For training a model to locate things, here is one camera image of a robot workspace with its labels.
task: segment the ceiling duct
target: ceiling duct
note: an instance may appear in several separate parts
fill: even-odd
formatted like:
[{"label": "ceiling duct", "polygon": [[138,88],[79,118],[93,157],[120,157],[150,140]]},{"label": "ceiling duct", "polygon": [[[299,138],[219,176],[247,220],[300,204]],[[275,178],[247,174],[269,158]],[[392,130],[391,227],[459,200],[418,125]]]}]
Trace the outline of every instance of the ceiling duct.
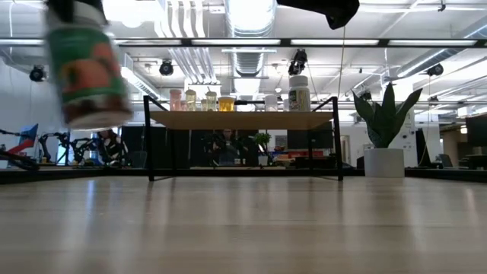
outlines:
[{"label": "ceiling duct", "polygon": [[[272,34],[276,0],[225,0],[227,29],[233,38],[267,38]],[[264,53],[232,53],[234,76],[255,78],[262,73],[266,55]],[[255,94],[259,90],[260,80],[239,79],[235,81],[239,93]]]},{"label": "ceiling duct", "polygon": [[[467,29],[459,32],[453,38],[456,39],[485,39],[487,37],[487,16],[480,19]],[[401,78],[408,78],[423,72],[465,49],[432,49],[424,55],[414,59],[408,64],[401,66],[397,71],[397,77],[392,77],[390,80],[397,80]]]}]

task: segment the wooden shelf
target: wooden shelf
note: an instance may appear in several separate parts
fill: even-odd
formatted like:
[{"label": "wooden shelf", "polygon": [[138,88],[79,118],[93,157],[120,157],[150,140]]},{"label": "wooden shelf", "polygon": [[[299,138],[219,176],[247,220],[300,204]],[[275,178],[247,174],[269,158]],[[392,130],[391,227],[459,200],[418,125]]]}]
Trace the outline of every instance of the wooden shelf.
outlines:
[{"label": "wooden shelf", "polygon": [[151,111],[168,129],[315,129],[329,122],[331,112],[185,112]]}]

